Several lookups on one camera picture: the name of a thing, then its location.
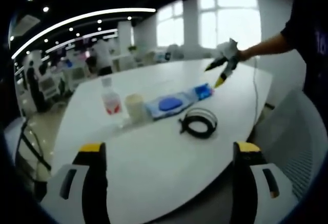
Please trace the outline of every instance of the white table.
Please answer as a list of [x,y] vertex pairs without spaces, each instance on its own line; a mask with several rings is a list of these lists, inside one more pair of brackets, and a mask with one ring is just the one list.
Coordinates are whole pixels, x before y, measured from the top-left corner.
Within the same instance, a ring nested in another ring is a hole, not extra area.
[[[112,75],[121,94],[137,92],[145,100],[187,88],[214,84],[224,66],[205,72],[212,59],[148,66]],[[207,140],[179,134],[183,114],[111,137],[112,120],[103,108],[101,82],[81,84],[62,119],[54,148],[52,173],[73,161],[87,142],[106,142],[107,209],[113,224],[151,221],[180,207],[208,186],[232,161],[233,142],[246,140],[255,118],[254,69],[239,64],[212,97],[194,104],[218,118]],[[256,71],[257,118],[267,99],[272,76]]]

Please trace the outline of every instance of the blue towel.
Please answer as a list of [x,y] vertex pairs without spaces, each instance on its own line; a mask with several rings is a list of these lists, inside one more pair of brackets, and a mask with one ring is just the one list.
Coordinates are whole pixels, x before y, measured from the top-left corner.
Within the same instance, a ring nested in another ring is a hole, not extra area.
[[[208,84],[191,88],[186,92],[178,92],[172,95],[161,96],[150,102],[145,103],[146,109],[149,111],[154,120],[170,117],[181,113],[192,104],[199,100],[205,99],[212,95],[212,89]],[[170,108],[162,108],[164,100],[175,100],[176,103]]]

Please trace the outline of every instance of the white pillar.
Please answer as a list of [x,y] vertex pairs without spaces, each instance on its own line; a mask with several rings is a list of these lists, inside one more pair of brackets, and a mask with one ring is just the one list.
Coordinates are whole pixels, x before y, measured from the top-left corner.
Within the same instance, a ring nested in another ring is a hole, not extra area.
[[129,53],[128,47],[131,46],[131,21],[118,23],[118,41],[120,53]]
[[197,0],[183,1],[184,44],[188,48],[198,46]]

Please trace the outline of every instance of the white cup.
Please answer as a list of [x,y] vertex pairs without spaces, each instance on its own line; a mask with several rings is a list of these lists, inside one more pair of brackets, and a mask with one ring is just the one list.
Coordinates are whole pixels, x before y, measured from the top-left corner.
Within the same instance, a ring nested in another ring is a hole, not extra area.
[[139,94],[132,94],[126,97],[125,106],[132,123],[138,123],[145,119],[146,110],[144,99]]

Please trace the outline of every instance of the blue sponge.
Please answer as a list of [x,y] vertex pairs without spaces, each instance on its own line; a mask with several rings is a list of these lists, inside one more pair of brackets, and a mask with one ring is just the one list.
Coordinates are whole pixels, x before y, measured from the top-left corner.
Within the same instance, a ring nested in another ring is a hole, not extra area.
[[169,111],[169,110],[178,108],[181,105],[182,105],[181,99],[178,99],[175,97],[167,97],[167,98],[163,98],[161,101],[159,101],[158,108],[161,111]]

